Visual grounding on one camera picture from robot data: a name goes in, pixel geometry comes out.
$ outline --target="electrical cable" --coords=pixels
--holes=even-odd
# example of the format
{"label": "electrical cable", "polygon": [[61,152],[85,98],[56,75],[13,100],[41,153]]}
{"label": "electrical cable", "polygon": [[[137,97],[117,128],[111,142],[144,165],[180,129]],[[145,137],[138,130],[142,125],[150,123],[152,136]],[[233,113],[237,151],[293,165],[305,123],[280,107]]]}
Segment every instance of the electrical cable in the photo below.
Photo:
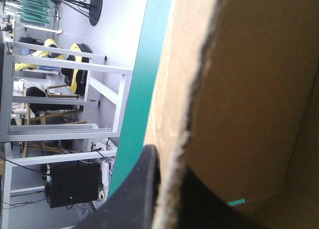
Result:
{"label": "electrical cable", "polygon": [[11,208],[2,208],[2,209],[9,210],[9,209],[14,209],[14,208],[20,208],[20,207],[24,207],[24,206],[27,206],[27,205],[39,203],[41,201],[45,201],[45,199],[41,199],[41,200],[34,201],[34,202],[25,202],[25,203],[16,203],[16,204],[9,204],[9,203],[3,202],[4,204],[9,205]]}
{"label": "electrical cable", "polygon": [[3,159],[3,160],[5,160],[5,161],[7,161],[7,162],[9,162],[9,163],[15,164],[15,165],[17,165],[17,166],[19,166],[19,167],[28,169],[28,170],[33,171],[33,172],[36,172],[36,173],[41,173],[41,175],[42,175],[42,172],[41,172],[41,171],[38,171],[38,170],[36,170],[36,169],[32,169],[32,168],[28,168],[28,167],[22,166],[22,165],[20,165],[20,164],[18,164],[18,163],[15,163],[15,162],[13,162],[13,161],[10,161],[10,160],[8,160],[8,159],[6,159],[6,158],[4,158],[4,157],[1,157],[1,156],[0,156],[0,158]]}
{"label": "electrical cable", "polygon": [[10,196],[11,198],[16,198],[16,197],[21,197],[21,196],[26,196],[26,195],[31,195],[31,194],[38,194],[38,193],[43,193],[44,191],[38,191],[34,193],[26,193],[26,194],[20,194],[20,195],[15,195],[15,196]]}

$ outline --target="white metal frame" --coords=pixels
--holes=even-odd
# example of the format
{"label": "white metal frame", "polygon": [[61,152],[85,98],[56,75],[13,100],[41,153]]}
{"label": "white metal frame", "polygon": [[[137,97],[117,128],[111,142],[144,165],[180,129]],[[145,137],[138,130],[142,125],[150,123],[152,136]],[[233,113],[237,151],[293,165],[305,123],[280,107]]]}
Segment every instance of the white metal frame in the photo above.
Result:
{"label": "white metal frame", "polygon": [[[75,52],[63,48],[45,47],[41,45],[34,45],[21,42],[6,42],[8,39],[7,32],[2,32],[3,42],[5,44],[5,53],[2,70],[2,89],[1,89],[1,108],[0,108],[0,142],[10,141],[41,141],[41,140],[57,140],[57,139],[83,139],[83,138],[102,138],[102,137],[119,137],[121,127],[124,119],[126,102],[129,94],[129,88],[131,78],[133,74],[132,68],[109,66],[105,65],[105,56],[100,54]],[[8,45],[13,46],[13,53],[10,52]],[[69,54],[75,56],[87,57],[90,59],[89,63],[68,61],[54,58],[33,57],[29,55],[21,55],[18,53],[17,48],[28,48],[34,50],[44,50],[48,52]],[[86,92],[83,99],[65,99],[65,98],[36,98],[36,97],[24,97],[13,96],[13,81],[14,81],[14,64],[19,63],[31,63],[37,65],[56,66],[65,68],[76,68],[81,70],[87,70],[87,83]],[[92,76],[92,72],[104,72],[121,74],[121,81],[119,86],[119,92],[116,93],[106,85],[102,84]],[[13,102],[25,102],[25,103],[46,103],[46,104],[93,104],[97,105],[98,102],[88,99],[88,87],[92,86],[99,91],[103,96],[108,98],[112,103],[116,105],[115,118],[112,129],[104,128],[89,128],[82,129],[80,124],[76,124],[75,128],[65,129],[60,125],[56,125],[54,130],[48,130],[45,127],[43,129],[28,128],[23,130],[24,126],[18,126],[21,130],[13,130],[10,125],[11,105]]]}
{"label": "white metal frame", "polygon": [[[57,162],[70,162],[77,160],[86,160],[86,159],[97,159],[102,156],[97,152],[87,152],[87,153],[74,153],[74,154],[62,154],[62,155],[52,155],[52,156],[41,156],[41,157],[30,157],[30,158],[12,158],[11,145],[6,143],[4,146],[5,158],[17,163],[21,166],[30,166],[38,164],[47,164],[47,163],[57,163]],[[114,157],[117,150],[109,151],[100,151],[104,157]],[[8,229],[9,223],[9,208],[10,206],[10,196],[15,193],[24,193],[31,191],[41,191],[44,189],[44,186],[32,187],[32,188],[22,188],[17,190],[11,190],[11,180],[12,180],[12,169],[17,167],[17,165],[5,162],[4,168],[4,178],[2,181],[2,208],[1,208],[1,229]]]}

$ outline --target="black plastic object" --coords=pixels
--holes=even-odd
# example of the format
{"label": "black plastic object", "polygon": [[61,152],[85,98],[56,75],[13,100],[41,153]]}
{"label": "black plastic object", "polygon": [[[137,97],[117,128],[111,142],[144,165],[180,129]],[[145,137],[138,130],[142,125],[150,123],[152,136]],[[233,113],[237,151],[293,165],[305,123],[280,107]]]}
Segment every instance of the black plastic object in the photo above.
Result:
{"label": "black plastic object", "polygon": [[264,229],[226,205],[187,168],[181,185],[180,229]]}
{"label": "black plastic object", "polygon": [[77,229],[150,229],[160,171],[154,145],[144,146],[134,168],[118,190]]}
{"label": "black plastic object", "polygon": [[50,182],[45,184],[45,196],[50,208],[98,199],[100,164],[79,161],[50,164]]}
{"label": "black plastic object", "polygon": [[91,7],[89,10],[90,24],[92,26],[95,26],[98,23],[101,16],[103,0],[91,0],[90,5],[94,6]]}

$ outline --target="yellow object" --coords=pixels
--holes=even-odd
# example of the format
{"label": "yellow object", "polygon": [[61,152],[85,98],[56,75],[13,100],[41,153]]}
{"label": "yellow object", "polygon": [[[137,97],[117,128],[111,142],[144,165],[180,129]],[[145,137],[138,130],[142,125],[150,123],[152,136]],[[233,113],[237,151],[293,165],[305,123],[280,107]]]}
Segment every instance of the yellow object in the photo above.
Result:
{"label": "yellow object", "polygon": [[[50,47],[51,45],[56,45],[56,42],[51,39],[51,38],[48,38],[45,42],[44,42],[44,46],[46,47]],[[42,50],[37,50],[36,52],[34,52],[33,54],[30,54],[29,56],[32,56],[32,57],[48,57],[49,55],[49,52],[47,51],[42,51]],[[57,59],[64,59],[63,55],[59,55],[58,57],[56,57]],[[37,68],[38,65],[36,64],[29,64],[29,63],[16,63],[15,64],[15,71],[21,71],[25,68],[31,68],[31,69],[35,69]]]}
{"label": "yellow object", "polygon": [[[80,47],[74,43],[71,48],[70,48],[72,51],[77,51],[77,52],[81,52],[81,49]],[[82,62],[82,56],[75,56],[75,61],[76,62]],[[76,91],[76,88],[77,88],[77,83],[76,83],[76,74],[79,70],[78,69],[75,69],[73,71],[73,77],[72,77],[72,83],[71,83],[71,86],[70,86],[70,90],[75,94],[75,91]]]}

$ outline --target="black cable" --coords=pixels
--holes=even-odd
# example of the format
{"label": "black cable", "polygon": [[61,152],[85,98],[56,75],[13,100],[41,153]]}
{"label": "black cable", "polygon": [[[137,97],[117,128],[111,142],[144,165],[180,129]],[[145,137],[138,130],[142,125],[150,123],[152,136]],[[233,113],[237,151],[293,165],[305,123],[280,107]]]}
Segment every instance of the black cable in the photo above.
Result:
{"label": "black cable", "polygon": [[84,208],[86,204],[84,204],[83,206],[79,207],[78,205],[75,204],[75,206],[81,210],[86,210],[86,209],[92,209],[92,208]]}
{"label": "black cable", "polygon": [[15,165],[17,165],[17,166],[19,166],[19,167],[28,169],[28,170],[30,170],[30,171],[34,171],[34,172],[36,172],[36,173],[41,173],[41,175],[42,175],[42,172],[41,172],[41,171],[38,171],[38,170],[35,170],[35,169],[32,169],[32,168],[27,168],[27,167],[25,167],[25,166],[22,166],[22,165],[20,165],[20,164],[18,164],[18,163],[14,163],[13,161],[10,161],[10,160],[8,160],[8,159],[6,159],[6,158],[4,158],[4,157],[1,157],[1,156],[0,156],[0,158],[3,159],[3,160],[5,160],[5,161],[7,161],[7,162],[10,162],[10,163],[12,163],[12,164],[15,164]]}
{"label": "black cable", "polygon": [[38,192],[34,192],[34,193],[26,193],[26,194],[21,194],[21,195],[16,195],[16,196],[10,196],[11,198],[16,198],[16,197],[21,197],[21,196],[25,196],[25,195],[31,195],[31,194],[38,194],[38,193],[43,193],[44,191],[38,191]]}
{"label": "black cable", "polygon": [[107,158],[107,157],[104,157],[103,155],[102,155],[102,153],[100,153],[100,151],[98,150],[98,149],[95,149],[95,150],[93,150],[92,152],[97,152],[97,153],[99,153],[100,155],[101,155],[101,157],[102,158]]}
{"label": "black cable", "polygon": [[16,204],[9,204],[9,203],[3,202],[4,204],[9,205],[11,208],[2,208],[2,209],[8,210],[8,209],[13,209],[13,208],[20,208],[20,207],[24,207],[24,206],[27,206],[27,205],[39,203],[41,201],[45,201],[45,199],[41,199],[41,200],[34,201],[34,202],[24,202],[24,203],[16,203]]}

